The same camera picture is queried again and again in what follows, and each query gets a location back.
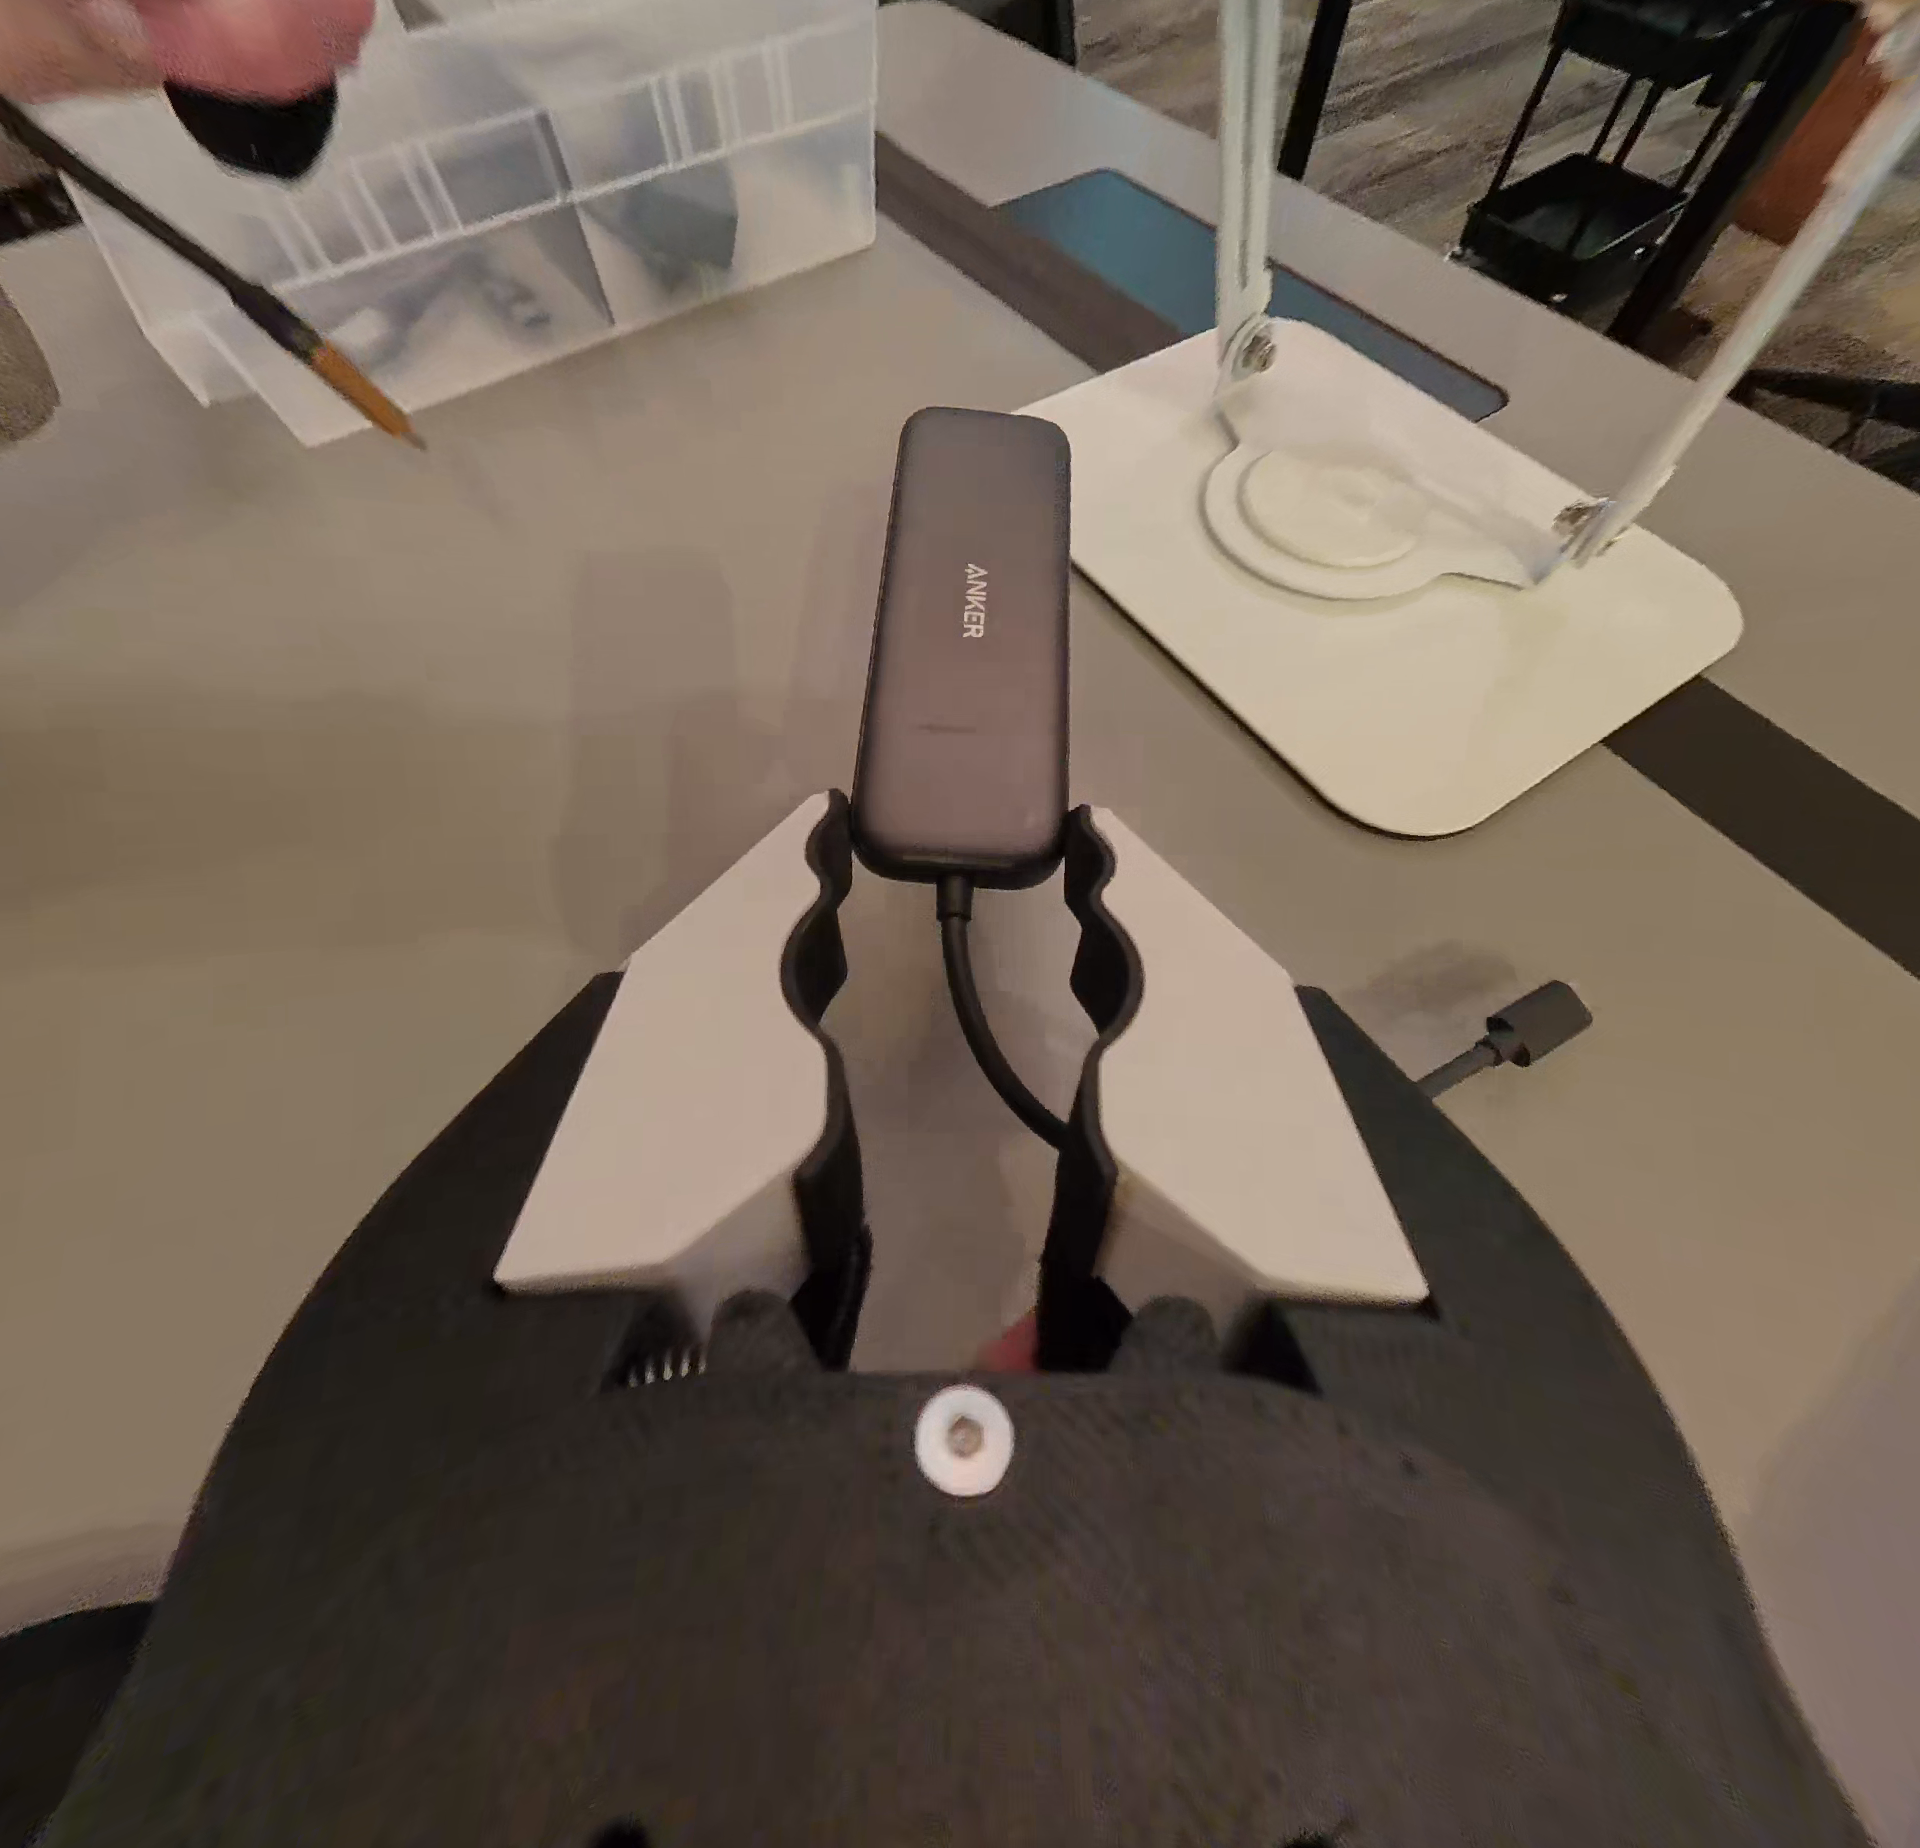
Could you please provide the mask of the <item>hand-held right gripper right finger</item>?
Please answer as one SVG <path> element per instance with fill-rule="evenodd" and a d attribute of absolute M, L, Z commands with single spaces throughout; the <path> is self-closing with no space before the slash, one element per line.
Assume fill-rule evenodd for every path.
<path fill-rule="evenodd" d="M 1095 1038 L 1050 1211 L 1050 1360 L 1106 1363 L 1158 1300 L 1420 1307 L 1427 1277 L 1293 975 L 1110 809 L 1066 833 Z"/>

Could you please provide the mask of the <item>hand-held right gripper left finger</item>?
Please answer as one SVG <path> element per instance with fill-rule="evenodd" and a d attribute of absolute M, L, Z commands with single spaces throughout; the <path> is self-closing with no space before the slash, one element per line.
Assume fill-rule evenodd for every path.
<path fill-rule="evenodd" d="M 852 1354 L 872 1232 L 825 1031 L 850 884 L 850 803 L 813 794 L 627 956 L 500 1288 L 654 1290 L 699 1324 L 758 1290 Z"/>

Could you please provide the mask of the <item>clear plastic organizer box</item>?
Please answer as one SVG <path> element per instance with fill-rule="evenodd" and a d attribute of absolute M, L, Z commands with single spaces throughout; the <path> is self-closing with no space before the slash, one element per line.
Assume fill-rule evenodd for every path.
<path fill-rule="evenodd" d="M 293 181 L 33 119 L 417 414 L 867 246 L 877 0 L 376 0 Z"/>

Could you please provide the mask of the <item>person's left hand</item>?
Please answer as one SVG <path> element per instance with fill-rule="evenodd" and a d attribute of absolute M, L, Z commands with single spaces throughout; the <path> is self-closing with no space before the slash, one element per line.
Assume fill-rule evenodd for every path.
<path fill-rule="evenodd" d="M 347 70 L 376 0 L 3 0 L 3 93 L 30 106 L 168 81 L 295 101 Z"/>

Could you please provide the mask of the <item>white document stand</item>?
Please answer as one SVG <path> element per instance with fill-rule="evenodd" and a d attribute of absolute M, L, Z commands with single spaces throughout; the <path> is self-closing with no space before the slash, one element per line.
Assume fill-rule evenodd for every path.
<path fill-rule="evenodd" d="M 1072 558 L 1364 828 L 1450 837 L 1721 661 L 1719 574 L 1643 516 L 1912 147 L 1916 4 L 1884 94 L 1621 490 L 1589 495 L 1269 313 L 1283 0 L 1218 0 L 1214 331 L 1034 403 L 1072 445 Z"/>

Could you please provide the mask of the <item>dark desk mat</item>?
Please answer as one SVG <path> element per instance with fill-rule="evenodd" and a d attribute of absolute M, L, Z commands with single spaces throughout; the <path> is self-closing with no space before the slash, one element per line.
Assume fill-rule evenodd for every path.
<path fill-rule="evenodd" d="M 1059 248 L 1180 334 L 1214 331 L 1214 228 L 1137 181 L 1114 170 L 1085 172 L 999 210 L 1024 236 Z M 1482 422 L 1507 407 L 1507 392 L 1492 379 L 1277 264 L 1269 270 L 1267 307 L 1274 317 L 1324 331 L 1469 421 Z"/>

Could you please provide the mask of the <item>black rolling cart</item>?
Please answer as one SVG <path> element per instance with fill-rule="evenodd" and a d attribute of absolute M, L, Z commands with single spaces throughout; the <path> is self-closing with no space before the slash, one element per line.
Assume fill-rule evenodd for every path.
<path fill-rule="evenodd" d="M 1561 0 L 1545 62 L 1454 260 L 1561 313 L 1625 300 L 1770 70 L 1801 0 Z M 1594 70 L 1592 136 L 1522 170 L 1566 62 Z"/>

